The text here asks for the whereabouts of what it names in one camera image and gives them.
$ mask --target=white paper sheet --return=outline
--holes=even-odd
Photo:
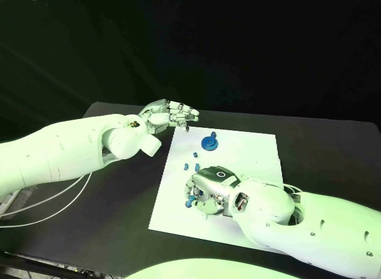
[[[206,151],[200,146],[200,141],[211,131],[216,132],[217,148],[214,151]],[[282,182],[273,135],[197,127],[190,127],[185,133],[175,128],[148,228],[278,252],[256,247],[249,242],[230,217],[220,215],[204,219],[195,208],[185,208],[184,185],[194,174],[195,163],[200,164],[200,168],[221,166],[236,175],[246,174],[266,181]]]

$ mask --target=dark table surface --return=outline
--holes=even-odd
[[[94,103],[84,117],[136,114],[141,108]],[[200,111],[200,121],[190,125],[273,134],[283,182],[381,211],[381,134],[372,123]],[[93,172],[80,197],[58,215],[32,226],[2,229],[0,250],[120,276],[169,260],[206,257],[250,263],[299,278],[343,278],[289,256],[148,230],[172,131],[156,135],[162,146],[152,158],[139,151]],[[40,185],[27,205],[68,184]],[[18,213],[9,224],[54,213],[83,181],[79,185]]]

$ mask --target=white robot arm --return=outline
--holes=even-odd
[[[151,135],[168,126],[188,130],[198,112],[164,99],[138,115],[105,115],[45,126],[24,138],[0,144],[0,196],[40,183],[89,174],[128,159],[141,149],[152,156],[159,141]]]
[[[191,175],[184,198],[206,215],[226,211],[255,246],[347,278],[381,279],[379,211],[330,196],[286,193],[282,184],[219,166]]]

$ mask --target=black curtain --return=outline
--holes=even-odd
[[[381,1],[0,0],[0,142],[159,98],[381,130]]]

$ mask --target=robotic hand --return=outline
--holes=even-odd
[[[213,166],[185,182],[185,205],[232,217],[255,246],[347,278],[381,279],[381,212],[294,189]]]
[[[152,156],[159,141],[152,134],[168,126],[188,131],[198,112],[164,99],[136,115],[105,115],[45,126],[24,138],[0,144],[0,196],[40,183],[89,174],[141,149]]]

